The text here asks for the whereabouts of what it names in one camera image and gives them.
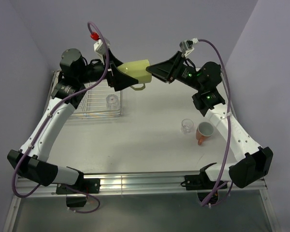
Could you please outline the pale yellow ceramic mug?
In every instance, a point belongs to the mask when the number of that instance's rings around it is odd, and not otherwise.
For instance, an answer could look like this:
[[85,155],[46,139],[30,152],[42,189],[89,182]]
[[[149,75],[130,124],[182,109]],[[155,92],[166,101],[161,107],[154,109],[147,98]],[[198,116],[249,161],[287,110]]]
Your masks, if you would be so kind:
[[135,91],[141,91],[145,89],[146,83],[152,81],[152,74],[149,73],[146,68],[150,66],[148,59],[126,62],[118,66],[117,68],[124,74],[136,79],[138,85],[142,84],[141,87],[135,87],[134,84],[130,86]]

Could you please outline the large clear glass cup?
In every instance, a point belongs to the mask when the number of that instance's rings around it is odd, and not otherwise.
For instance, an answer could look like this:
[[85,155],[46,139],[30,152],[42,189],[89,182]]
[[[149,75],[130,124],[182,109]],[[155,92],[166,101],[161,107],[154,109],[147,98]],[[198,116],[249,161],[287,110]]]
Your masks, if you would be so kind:
[[118,110],[120,108],[119,98],[115,94],[110,94],[106,97],[107,110]]

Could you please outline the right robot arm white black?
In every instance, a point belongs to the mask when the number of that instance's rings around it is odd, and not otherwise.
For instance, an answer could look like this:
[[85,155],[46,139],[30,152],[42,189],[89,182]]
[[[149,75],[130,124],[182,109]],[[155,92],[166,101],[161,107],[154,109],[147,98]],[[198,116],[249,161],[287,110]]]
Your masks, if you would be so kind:
[[273,152],[256,142],[228,109],[227,101],[217,90],[222,82],[221,65],[209,61],[196,70],[188,63],[189,60],[177,52],[169,60],[150,65],[146,70],[165,83],[177,80],[197,90],[192,96],[195,108],[219,131],[234,154],[234,163],[224,160],[222,164],[212,163],[202,168],[201,186],[208,189],[219,180],[233,182],[242,189],[265,177]]

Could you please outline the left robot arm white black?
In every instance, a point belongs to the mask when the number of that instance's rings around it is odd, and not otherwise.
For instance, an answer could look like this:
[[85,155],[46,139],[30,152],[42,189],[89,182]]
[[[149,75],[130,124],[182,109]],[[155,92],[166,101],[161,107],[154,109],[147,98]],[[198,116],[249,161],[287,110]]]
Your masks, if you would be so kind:
[[13,181],[19,175],[41,186],[66,184],[73,193],[84,189],[82,171],[48,163],[57,136],[85,94],[102,80],[115,91],[141,83],[141,76],[131,70],[132,62],[121,62],[110,49],[104,49],[100,55],[101,59],[87,63],[76,48],[62,53],[61,79],[55,85],[44,115],[21,148],[12,149],[7,155],[14,168]]

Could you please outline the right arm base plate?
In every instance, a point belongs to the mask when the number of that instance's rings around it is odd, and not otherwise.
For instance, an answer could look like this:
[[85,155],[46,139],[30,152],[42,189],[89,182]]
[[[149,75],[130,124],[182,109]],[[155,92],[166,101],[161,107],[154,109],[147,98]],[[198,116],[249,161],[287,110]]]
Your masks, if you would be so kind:
[[206,174],[185,175],[180,185],[186,190],[212,190],[216,181],[211,181]]

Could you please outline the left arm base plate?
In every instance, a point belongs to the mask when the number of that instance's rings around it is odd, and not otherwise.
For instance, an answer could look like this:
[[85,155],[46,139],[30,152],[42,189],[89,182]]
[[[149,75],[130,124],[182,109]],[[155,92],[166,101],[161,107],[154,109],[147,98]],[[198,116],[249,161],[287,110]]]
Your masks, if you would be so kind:
[[97,194],[100,192],[100,183],[101,180],[99,178],[85,178],[83,183],[78,186],[58,185],[56,188],[56,194],[78,194],[79,192]]

